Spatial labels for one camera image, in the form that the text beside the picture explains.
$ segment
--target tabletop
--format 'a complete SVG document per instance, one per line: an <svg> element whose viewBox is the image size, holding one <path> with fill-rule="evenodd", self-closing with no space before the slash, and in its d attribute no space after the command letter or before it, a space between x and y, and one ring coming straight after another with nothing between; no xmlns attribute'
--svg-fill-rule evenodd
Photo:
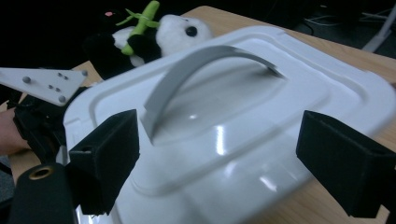
<svg viewBox="0 0 396 224"><path fill-rule="evenodd" d="M262 21L256 21L213 7L197 7L186 12L183 16L194 17L205 21L210 26L215 36L225 35L231 31L252 25L273 26ZM284 30L286 30L289 35L334 58L349 63L361 70L368 70L376 73L391 84L396 83L396 60L394 59L360 49L353 49L311 35L305 35L287 29ZM90 62L85 62L77 66L75 70L88 71L89 77L83 85L89 85L100 80L100 77L97 75L97 72ZM386 130L376 136L375 141L396 151L396 120L394 120ZM25 170L39 164L38 158L30 151L23 151L15 155L10 155L9 160L15 181ZM258 213L257 216L252 217L248 223L384 224L387 216L388 211L384 207L381 207L377 218L348 217L329 192L323 188L317 180L313 180L300 189L297 189L273 208Z"/></svg>

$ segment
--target white bracket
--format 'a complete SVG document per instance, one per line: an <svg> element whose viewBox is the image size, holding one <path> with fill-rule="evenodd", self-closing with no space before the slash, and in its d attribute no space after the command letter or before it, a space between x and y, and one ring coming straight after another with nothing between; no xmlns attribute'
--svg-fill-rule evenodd
<svg viewBox="0 0 396 224"><path fill-rule="evenodd" d="M86 71L0 67L0 84L63 106L87 78Z"/></svg>

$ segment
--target panda plush toy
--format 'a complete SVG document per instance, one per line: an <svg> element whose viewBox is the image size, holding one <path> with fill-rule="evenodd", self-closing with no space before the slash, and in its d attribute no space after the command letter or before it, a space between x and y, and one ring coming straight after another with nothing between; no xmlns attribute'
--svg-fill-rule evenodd
<svg viewBox="0 0 396 224"><path fill-rule="evenodd" d="M113 17L117 15L114 12L110 14ZM209 26L203 21L176 15L164 15L158 27L148 27L143 34L131 35L136 27L124 26L115 32L109 29L111 32L92 35L84 41L82 47L102 79L213 38ZM122 51L126 45L134 50L132 54Z"/></svg>

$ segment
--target white handle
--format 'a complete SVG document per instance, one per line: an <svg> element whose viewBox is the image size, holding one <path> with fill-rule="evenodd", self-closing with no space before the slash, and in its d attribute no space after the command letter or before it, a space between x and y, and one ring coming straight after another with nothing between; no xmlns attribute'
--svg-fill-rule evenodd
<svg viewBox="0 0 396 224"><path fill-rule="evenodd" d="M142 118L142 124L146 129L148 138L152 140L154 131L160 117L163 114L166 106L180 88L180 86L190 77L195 71L202 68L208 63L226 57L242 57L262 63L277 74L280 74L276 67L264 60L243 49L238 49L231 46L214 46L205 49L199 49L194 53L188 55L186 58L177 62L157 85L150 97L145 103L146 114Z"/></svg>

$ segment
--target dark floor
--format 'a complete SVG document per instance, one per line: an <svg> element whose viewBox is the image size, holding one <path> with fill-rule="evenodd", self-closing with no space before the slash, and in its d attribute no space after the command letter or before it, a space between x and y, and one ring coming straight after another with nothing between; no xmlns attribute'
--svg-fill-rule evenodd
<svg viewBox="0 0 396 224"><path fill-rule="evenodd" d="M378 15L387 16L388 14L389 10ZM361 15L358 20L352 23L350 21L345 22L337 17L333 17L333 14L327 10L326 7L320 7L293 29L301 33L361 49L377 34L383 21L384 19L378 20L373 16L366 16L366 18L364 18L364 16ZM396 59L396 31L390 34L387 40L375 53ZM7 157L0 157L0 161L7 164ZM0 172L0 186L0 202L12 197L14 184L10 175Z"/></svg>

